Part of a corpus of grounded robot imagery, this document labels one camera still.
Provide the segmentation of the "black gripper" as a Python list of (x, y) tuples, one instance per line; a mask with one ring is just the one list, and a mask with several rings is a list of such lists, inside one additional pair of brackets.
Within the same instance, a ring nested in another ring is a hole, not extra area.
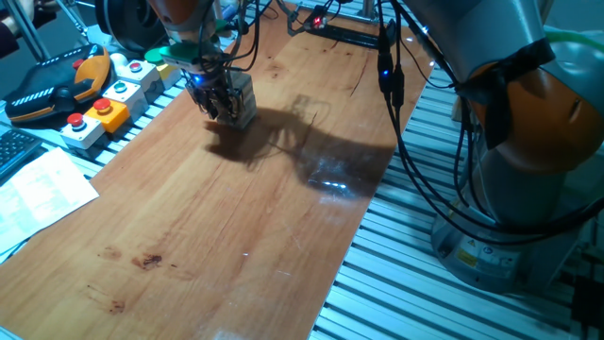
[(230, 72), (220, 69), (209, 74), (184, 72), (186, 89), (193, 101), (211, 120), (235, 126), (239, 118), (239, 99), (229, 92)]

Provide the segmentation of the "person hand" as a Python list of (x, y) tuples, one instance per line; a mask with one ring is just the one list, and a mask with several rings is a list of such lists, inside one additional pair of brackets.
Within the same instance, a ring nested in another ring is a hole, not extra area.
[(60, 10), (55, 0), (20, 0), (20, 4), (30, 20), (34, 19), (38, 11), (50, 13)]

